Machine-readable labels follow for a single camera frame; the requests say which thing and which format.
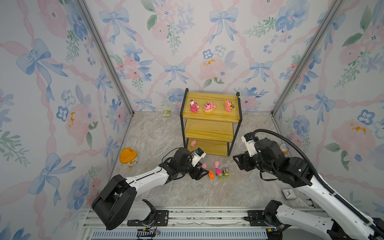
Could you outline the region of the pink pig toy on shelf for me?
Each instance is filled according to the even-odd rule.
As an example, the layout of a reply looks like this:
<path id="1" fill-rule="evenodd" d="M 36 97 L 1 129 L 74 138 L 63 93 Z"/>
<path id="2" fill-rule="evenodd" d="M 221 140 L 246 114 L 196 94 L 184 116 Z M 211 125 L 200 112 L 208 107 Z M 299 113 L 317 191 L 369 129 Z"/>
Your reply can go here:
<path id="1" fill-rule="evenodd" d="M 193 140 L 193 141 L 191 141 L 190 146 L 191 146 L 191 147 L 194 147 L 196 144 L 197 144 L 197 141 L 196 141 L 196 140 Z"/>

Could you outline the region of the small card packet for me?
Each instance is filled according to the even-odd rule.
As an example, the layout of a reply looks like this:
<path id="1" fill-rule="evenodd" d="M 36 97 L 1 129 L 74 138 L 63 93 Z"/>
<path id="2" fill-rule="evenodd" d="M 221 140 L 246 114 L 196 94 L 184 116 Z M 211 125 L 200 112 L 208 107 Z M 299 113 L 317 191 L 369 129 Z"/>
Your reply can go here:
<path id="1" fill-rule="evenodd" d="M 282 193 L 286 200 L 295 200 L 297 199 L 297 195 L 295 194 L 293 189 L 283 189 Z"/>

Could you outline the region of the pink figure toy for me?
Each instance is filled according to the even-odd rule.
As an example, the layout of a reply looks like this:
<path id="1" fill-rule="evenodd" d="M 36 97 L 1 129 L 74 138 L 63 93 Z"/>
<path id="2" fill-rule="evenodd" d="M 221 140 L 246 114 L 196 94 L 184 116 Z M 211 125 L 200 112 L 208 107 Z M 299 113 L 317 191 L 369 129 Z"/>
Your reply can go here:
<path id="1" fill-rule="evenodd" d="M 190 100 L 190 111 L 193 113 L 197 113 L 199 111 L 200 106 L 194 101 Z"/>

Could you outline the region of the orange toy car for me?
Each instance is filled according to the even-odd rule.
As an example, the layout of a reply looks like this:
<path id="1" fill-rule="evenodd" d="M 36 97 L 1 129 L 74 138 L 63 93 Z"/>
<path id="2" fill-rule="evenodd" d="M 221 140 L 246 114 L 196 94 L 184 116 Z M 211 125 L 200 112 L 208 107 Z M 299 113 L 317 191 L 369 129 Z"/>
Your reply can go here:
<path id="1" fill-rule="evenodd" d="M 214 174 L 214 172 L 213 171 L 209 171 L 209 178 L 210 179 L 213 179 L 215 177 L 215 174 Z"/>

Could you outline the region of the wooden shelf with black frame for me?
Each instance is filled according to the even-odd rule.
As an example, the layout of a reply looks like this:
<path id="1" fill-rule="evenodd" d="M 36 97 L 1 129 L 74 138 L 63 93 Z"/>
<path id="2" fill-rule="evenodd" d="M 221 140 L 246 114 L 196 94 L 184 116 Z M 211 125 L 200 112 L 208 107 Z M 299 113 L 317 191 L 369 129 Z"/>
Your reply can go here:
<path id="1" fill-rule="evenodd" d="M 225 99 L 229 99 L 234 109 L 229 113 L 225 110 Z M 199 111 L 190 111 L 190 100 L 199 106 Z M 203 106 L 213 102 L 216 109 L 212 113 L 205 113 Z M 243 120 L 240 92 L 235 95 L 220 95 L 209 93 L 190 92 L 185 89 L 180 121 L 183 136 L 183 145 L 189 151 L 201 148 L 208 155 L 230 156 Z M 194 147 L 191 141 L 196 140 Z"/>

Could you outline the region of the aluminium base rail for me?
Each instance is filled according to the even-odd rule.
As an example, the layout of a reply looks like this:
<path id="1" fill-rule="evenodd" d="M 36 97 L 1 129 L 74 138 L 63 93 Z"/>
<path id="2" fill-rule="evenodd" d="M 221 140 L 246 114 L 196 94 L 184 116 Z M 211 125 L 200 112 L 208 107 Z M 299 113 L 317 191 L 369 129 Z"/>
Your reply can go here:
<path id="1" fill-rule="evenodd" d="M 261 220 L 262 209 L 245 207 L 159 207 L 149 225 L 124 220 L 107 230 L 90 211 L 79 235 L 80 240 L 306 240 L 312 237 L 290 227 L 273 234 Z"/>

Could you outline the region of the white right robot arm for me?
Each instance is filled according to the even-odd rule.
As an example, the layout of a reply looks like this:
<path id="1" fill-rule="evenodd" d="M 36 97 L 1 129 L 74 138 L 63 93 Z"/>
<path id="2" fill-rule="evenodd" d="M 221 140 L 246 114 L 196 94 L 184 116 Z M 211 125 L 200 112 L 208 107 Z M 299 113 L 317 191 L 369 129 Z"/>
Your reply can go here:
<path id="1" fill-rule="evenodd" d="M 292 142 L 299 157 L 288 158 L 280 146 L 267 138 L 246 134 L 242 137 L 247 151 L 233 159 L 241 170 L 259 170 L 299 190 L 327 213 L 326 218 L 296 211 L 279 201 L 271 200 L 263 211 L 270 226 L 294 226 L 327 240 L 378 240 L 384 236 L 384 222 L 371 218 L 355 208 L 332 189 L 318 174 L 312 162 Z"/>

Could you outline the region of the pink yellow doll toy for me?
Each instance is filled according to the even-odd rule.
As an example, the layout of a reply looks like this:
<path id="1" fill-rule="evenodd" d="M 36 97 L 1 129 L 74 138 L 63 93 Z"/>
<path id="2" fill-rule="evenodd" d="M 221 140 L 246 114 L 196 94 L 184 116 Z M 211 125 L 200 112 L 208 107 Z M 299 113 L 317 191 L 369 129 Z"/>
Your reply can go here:
<path id="1" fill-rule="evenodd" d="M 231 112 L 233 109 L 234 109 L 235 105 L 229 100 L 229 99 L 225 99 L 225 110 L 227 112 Z"/>

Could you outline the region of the orange lidded plastic jar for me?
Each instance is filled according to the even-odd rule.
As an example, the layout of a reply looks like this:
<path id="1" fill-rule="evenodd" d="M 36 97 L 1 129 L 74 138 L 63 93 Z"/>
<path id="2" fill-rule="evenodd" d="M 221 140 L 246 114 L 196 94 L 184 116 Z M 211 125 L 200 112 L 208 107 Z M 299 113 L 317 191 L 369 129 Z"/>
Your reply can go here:
<path id="1" fill-rule="evenodd" d="M 138 153 L 129 148 L 124 148 L 120 153 L 120 163 L 129 167 L 134 167 L 138 164 Z"/>

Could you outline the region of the green pink toy truck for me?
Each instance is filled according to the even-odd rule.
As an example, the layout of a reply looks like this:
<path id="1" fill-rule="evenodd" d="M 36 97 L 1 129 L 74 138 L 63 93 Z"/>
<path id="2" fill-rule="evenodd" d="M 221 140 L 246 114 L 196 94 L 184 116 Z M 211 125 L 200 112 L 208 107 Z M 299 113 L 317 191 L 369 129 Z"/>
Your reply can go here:
<path id="1" fill-rule="evenodd" d="M 219 169 L 216 170 L 216 175 L 218 176 L 219 179 L 224 178 L 224 175 L 223 175 L 222 171 L 219 170 Z"/>

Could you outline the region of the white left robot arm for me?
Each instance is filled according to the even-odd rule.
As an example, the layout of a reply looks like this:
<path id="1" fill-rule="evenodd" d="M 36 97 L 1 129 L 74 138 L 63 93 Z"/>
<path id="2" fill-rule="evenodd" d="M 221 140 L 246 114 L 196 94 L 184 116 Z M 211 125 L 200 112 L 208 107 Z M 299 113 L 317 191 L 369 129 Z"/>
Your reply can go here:
<path id="1" fill-rule="evenodd" d="M 115 175 L 110 179 L 92 203 L 92 210 L 106 230 L 114 230 L 124 221 L 143 226 L 154 225 L 157 210 L 148 200 L 140 200 L 138 197 L 141 194 L 186 175 L 197 181 L 208 175 L 200 162 L 206 156 L 201 148 L 190 152 L 180 147 L 173 149 L 173 152 L 172 157 L 166 154 L 151 171 L 127 178 Z"/>

